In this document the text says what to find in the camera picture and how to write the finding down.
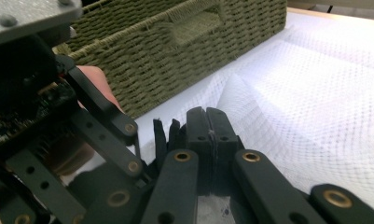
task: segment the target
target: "white mesh fabric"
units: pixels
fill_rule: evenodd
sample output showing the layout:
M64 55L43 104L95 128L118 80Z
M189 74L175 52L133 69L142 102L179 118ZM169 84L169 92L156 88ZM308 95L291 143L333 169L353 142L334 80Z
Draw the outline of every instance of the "white mesh fabric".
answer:
M374 26L325 24L288 27L216 72L173 117L185 123L190 108L217 107L296 188L335 184L374 208ZM200 223L231 223L225 201L200 198Z

